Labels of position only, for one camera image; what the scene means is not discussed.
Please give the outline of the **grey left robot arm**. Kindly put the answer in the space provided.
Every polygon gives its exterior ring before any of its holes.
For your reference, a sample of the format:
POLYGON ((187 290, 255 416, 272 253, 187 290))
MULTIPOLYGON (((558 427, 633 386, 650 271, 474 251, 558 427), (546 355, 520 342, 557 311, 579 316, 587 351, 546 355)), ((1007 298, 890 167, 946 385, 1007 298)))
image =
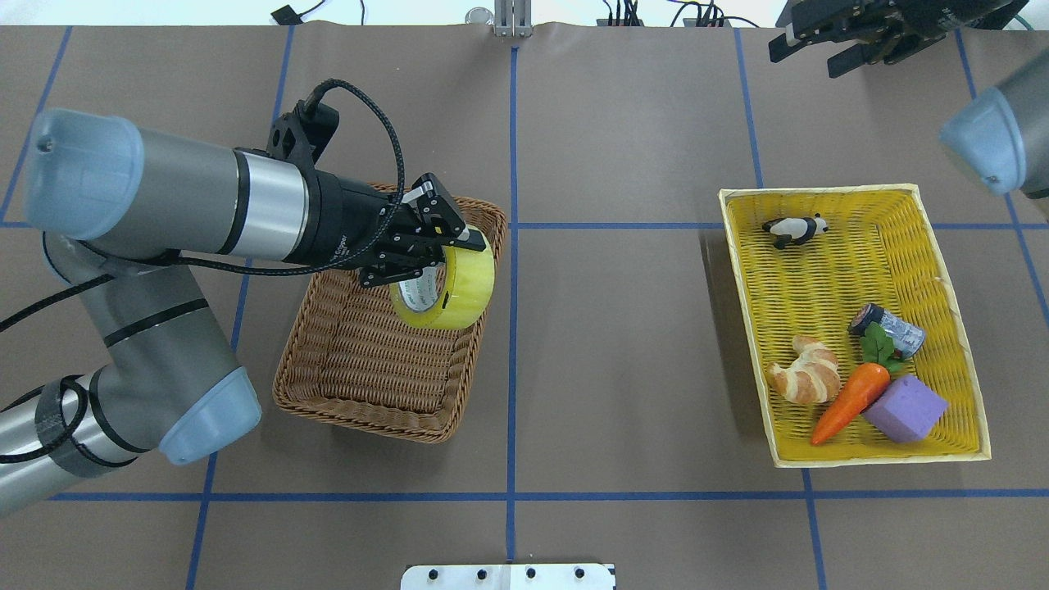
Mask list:
POLYGON ((110 356, 2 410, 2 514, 159 451, 199 461, 255 429, 258 396, 194 278, 220 256, 356 271, 408 324, 462 329, 488 305, 495 245, 434 175, 386 192, 316 167, 338 126, 299 103, 260 149, 53 109, 31 128, 26 215, 110 356), (205 261, 199 259, 205 254, 205 261))

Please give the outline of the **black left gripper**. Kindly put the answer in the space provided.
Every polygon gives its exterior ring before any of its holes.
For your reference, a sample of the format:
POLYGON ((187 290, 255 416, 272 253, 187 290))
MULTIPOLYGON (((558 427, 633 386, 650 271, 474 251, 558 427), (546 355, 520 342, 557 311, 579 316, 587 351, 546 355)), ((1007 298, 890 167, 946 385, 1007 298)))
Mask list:
POLYGON ((356 270, 359 285, 404 283, 446 265, 442 247, 481 252, 480 230, 465 220, 457 201, 434 173, 424 173, 397 204, 359 180, 317 173, 305 229, 305 266, 356 270))

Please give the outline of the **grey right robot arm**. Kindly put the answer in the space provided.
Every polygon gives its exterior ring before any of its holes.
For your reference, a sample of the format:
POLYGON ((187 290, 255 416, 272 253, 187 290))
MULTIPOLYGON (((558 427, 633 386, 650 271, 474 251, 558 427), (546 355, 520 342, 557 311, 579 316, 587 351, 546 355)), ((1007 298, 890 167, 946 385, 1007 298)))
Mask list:
MULTIPOLYGON (((779 63, 806 46, 845 43, 829 77, 892 65, 973 24, 1016 16, 1019 1, 798 1, 784 8, 769 44, 779 63)), ((960 168, 997 195, 1019 191, 1047 204, 1048 57, 1039 52, 943 125, 939 139, 960 168)))

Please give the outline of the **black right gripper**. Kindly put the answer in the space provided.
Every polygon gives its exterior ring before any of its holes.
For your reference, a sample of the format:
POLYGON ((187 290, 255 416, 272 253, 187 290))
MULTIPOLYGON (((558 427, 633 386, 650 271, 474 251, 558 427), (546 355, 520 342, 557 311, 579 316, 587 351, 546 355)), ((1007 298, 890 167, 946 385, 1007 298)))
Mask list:
POLYGON ((898 63, 966 26, 1003 30, 1016 15, 1015 1, 792 1, 779 20, 782 34, 768 42, 769 60, 849 43, 827 60, 836 79, 863 65, 898 63))

